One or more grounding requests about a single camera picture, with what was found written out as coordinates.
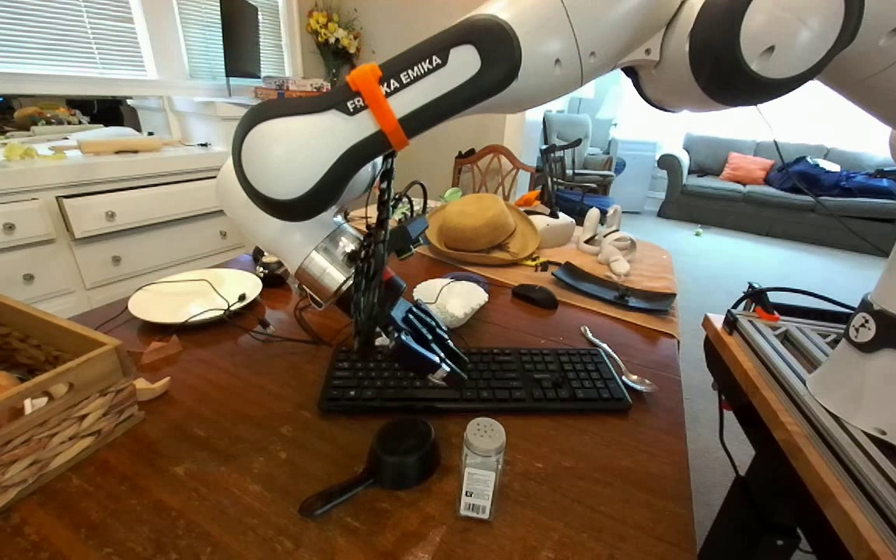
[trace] black keyboard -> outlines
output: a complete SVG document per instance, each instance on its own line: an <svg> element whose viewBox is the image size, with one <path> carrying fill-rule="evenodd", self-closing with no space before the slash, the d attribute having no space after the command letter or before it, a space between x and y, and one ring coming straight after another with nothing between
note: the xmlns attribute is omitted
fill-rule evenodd
<svg viewBox="0 0 896 560"><path fill-rule="evenodd" d="M595 349L465 349L470 382L432 385L386 350L359 358L338 349L329 361L319 410L423 413L423 410L627 410L631 397Z"/></svg>

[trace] pill bottle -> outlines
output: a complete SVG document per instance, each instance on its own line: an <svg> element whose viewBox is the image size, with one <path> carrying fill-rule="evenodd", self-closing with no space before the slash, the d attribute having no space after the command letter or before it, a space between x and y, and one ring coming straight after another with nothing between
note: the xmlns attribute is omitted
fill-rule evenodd
<svg viewBox="0 0 896 560"><path fill-rule="evenodd" d="M491 515L491 500L503 472L507 429L491 416L474 416L459 449L459 500L457 514L474 520Z"/></svg>

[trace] wicker basket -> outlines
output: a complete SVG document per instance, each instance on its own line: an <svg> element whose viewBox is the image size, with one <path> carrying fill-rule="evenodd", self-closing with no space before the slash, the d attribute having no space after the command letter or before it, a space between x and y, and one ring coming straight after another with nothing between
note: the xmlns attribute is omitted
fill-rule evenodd
<svg viewBox="0 0 896 560"><path fill-rule="evenodd" d="M118 339L0 295L3 332L27 370L0 396L0 510L142 416Z"/></svg>

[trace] plate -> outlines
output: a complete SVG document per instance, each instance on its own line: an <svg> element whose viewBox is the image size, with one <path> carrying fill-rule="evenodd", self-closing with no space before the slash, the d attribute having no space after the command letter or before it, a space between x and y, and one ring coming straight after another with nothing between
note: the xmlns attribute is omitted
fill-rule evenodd
<svg viewBox="0 0 896 560"><path fill-rule="evenodd" d="M127 297L127 312L147 322L208 322L260 295L260 281L235 267L184 270L147 283Z"/></svg>

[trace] floor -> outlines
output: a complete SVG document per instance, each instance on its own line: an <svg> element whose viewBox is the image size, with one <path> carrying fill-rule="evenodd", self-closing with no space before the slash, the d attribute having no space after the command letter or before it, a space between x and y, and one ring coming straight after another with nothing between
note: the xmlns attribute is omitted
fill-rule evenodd
<svg viewBox="0 0 896 560"><path fill-rule="evenodd" d="M746 283L799 287L859 301L878 281L884 258L801 246L786 238L711 229L652 213L625 213L625 232L667 250L679 283L681 385L694 488L694 535L703 541L728 484L731 467L718 445L718 406L703 367L703 315L722 315ZM726 413L726 441L744 467L749 445Z"/></svg>

